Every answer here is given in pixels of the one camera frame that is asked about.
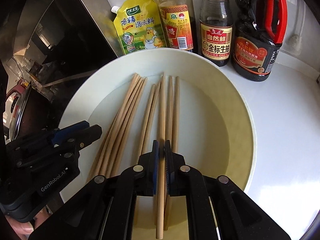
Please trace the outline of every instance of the bottle label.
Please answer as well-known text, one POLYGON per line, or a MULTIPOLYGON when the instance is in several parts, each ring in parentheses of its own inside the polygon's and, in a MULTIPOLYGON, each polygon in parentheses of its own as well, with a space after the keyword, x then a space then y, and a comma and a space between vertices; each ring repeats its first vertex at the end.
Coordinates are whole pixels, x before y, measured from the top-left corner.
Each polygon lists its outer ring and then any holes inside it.
POLYGON ((188 6, 160 7, 160 12, 170 47, 184 50, 193 49, 188 6))
POLYGON ((213 60, 225 60, 230 55, 232 26, 218 27, 201 23, 202 53, 213 60))
POLYGON ((271 71, 271 67, 276 60, 278 51, 274 52, 273 58, 270 61, 271 65, 266 69, 263 63, 268 54, 265 48, 258 48, 254 43, 244 37, 237 37, 233 52, 234 60, 244 69, 257 75, 267 75, 271 71))

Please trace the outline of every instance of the screw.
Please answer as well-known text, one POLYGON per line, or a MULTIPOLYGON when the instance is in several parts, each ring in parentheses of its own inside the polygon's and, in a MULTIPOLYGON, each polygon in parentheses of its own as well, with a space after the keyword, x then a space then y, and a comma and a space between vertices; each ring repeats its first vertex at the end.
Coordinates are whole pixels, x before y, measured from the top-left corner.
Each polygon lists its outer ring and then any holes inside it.
POLYGON ((133 170, 136 171, 136 172, 143 171, 143 166, 141 166, 141 165, 135 165, 135 166, 133 167, 133 170))
POLYGON ((72 153, 65 153, 63 157, 70 158, 72 156, 72 153))
POLYGON ((229 182, 229 179, 226 176, 220 176, 218 180, 223 184, 227 184, 229 182))
POLYGON ((104 177, 103 176, 96 176, 94 178, 94 182, 97 184, 100 184, 100 183, 104 182, 104 177))
POLYGON ((190 167, 187 166, 187 165, 183 165, 183 166, 180 167, 180 171, 188 172, 188 171, 190 171, 190 167))

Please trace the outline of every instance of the glass bottle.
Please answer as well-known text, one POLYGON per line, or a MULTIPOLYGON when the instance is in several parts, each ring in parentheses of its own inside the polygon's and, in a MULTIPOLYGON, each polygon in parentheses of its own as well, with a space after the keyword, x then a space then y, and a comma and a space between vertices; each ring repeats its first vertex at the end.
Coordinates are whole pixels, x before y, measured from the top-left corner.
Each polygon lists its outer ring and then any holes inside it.
POLYGON ((198 53, 192 0, 158 0, 168 47, 198 53))
POLYGON ((233 18, 229 0, 202 0, 202 56, 221 67, 230 57, 233 18))

